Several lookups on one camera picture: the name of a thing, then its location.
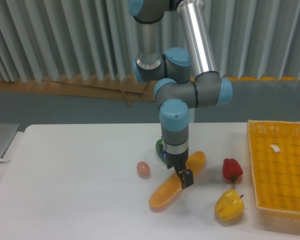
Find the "cardboard sheet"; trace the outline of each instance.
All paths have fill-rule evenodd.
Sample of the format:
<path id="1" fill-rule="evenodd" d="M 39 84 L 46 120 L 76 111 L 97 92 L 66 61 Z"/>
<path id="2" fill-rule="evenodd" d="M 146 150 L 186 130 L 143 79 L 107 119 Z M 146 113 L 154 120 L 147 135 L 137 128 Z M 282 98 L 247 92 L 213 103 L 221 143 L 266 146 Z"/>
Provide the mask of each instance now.
<path id="1" fill-rule="evenodd" d="M 0 81 L 0 91 L 47 95 L 81 96 L 118 100 L 127 100 L 125 98 L 126 95 L 126 97 L 130 101 L 152 102 L 154 101 L 154 86 L 156 84 L 156 81 L 145 84 L 146 86 L 144 87 L 143 91 L 141 93 L 136 93 L 128 91 L 123 92 L 124 90 L 107 89 L 87 85 L 61 83 L 51 80 L 42 80 L 40 83 L 37 83 L 34 79 L 30 79 L 27 83 L 23 83 L 21 80 L 17 80 L 15 82 Z"/>

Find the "yellow bell pepper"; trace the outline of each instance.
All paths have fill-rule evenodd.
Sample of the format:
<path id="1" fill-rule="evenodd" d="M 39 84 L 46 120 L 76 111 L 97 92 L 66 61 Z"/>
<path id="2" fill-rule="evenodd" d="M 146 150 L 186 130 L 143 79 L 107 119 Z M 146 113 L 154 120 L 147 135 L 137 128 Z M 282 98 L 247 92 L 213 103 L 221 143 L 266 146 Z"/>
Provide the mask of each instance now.
<path id="1" fill-rule="evenodd" d="M 233 189 L 225 191 L 215 204 L 215 215 L 223 222 L 239 217 L 245 208 L 242 197 Z"/>

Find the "green object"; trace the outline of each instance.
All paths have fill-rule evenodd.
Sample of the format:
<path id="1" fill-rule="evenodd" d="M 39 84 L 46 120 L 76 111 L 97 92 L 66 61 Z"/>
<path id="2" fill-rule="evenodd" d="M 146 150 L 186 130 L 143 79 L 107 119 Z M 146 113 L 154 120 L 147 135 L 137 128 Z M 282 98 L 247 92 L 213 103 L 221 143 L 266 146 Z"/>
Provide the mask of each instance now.
<path id="1" fill-rule="evenodd" d="M 164 163 L 167 163 L 165 158 L 164 158 L 164 155 L 163 155 L 163 148 L 164 148 L 164 141 L 162 140 L 162 138 L 160 138 L 155 143 L 155 150 L 156 150 L 156 153 L 158 154 L 158 156 L 161 158 L 161 160 Z"/>

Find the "robotic arm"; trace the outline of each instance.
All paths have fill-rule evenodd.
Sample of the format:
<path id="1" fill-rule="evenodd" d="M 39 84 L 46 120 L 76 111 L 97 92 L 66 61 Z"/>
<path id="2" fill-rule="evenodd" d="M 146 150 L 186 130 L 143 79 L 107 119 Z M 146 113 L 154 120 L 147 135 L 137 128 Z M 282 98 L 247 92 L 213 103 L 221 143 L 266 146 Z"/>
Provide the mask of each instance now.
<path id="1" fill-rule="evenodd" d="M 160 80 L 155 85 L 167 168 L 174 167 L 182 189 L 194 183 L 187 169 L 189 157 L 189 109 L 227 104 L 232 84 L 217 71 L 203 0 L 128 0 L 130 15 L 137 21 L 139 52 L 134 61 L 138 81 Z M 166 11 L 181 18 L 188 52 L 172 47 L 159 53 L 159 21 Z M 190 81 L 190 71 L 195 81 Z"/>

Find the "metal arm tube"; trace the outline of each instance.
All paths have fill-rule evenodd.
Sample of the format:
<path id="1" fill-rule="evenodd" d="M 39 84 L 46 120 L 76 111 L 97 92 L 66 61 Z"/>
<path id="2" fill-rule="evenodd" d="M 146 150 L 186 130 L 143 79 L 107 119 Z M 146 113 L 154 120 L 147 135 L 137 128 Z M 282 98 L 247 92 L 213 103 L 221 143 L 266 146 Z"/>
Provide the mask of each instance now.
<path id="1" fill-rule="evenodd" d="M 181 18 L 185 40 L 195 77 L 216 71 L 209 31 L 204 16 L 203 0 L 183 0 L 176 9 Z"/>
<path id="2" fill-rule="evenodd" d="M 145 70 L 157 68 L 162 57 L 159 53 L 159 23 L 141 24 L 137 23 L 139 53 L 136 63 Z"/>

